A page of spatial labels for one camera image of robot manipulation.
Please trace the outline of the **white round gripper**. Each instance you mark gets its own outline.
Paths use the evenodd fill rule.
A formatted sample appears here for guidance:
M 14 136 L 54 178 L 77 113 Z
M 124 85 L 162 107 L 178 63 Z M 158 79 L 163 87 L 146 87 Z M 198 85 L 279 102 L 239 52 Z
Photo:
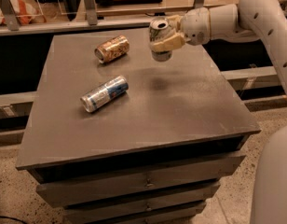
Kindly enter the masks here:
M 204 45 L 210 41 L 210 11 L 205 8 L 197 8 L 188 11 L 183 17 L 172 15 L 165 18 L 168 30 L 176 30 L 184 34 L 174 34 L 164 40 L 158 40 L 150 44 L 153 52 L 164 52 L 180 49 L 185 41 L 193 46 Z

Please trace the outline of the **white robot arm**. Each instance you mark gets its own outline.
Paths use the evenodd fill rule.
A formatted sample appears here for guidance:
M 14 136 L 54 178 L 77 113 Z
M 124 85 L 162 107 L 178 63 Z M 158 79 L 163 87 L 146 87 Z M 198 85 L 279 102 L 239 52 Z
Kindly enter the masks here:
M 237 4 L 199 7 L 184 15 L 157 17 L 149 24 L 152 56 L 165 62 L 186 44 L 260 41 L 266 64 L 287 96 L 287 18 L 279 0 L 239 0 Z M 253 186 L 250 224 L 287 224 L 287 126 L 264 145 Z

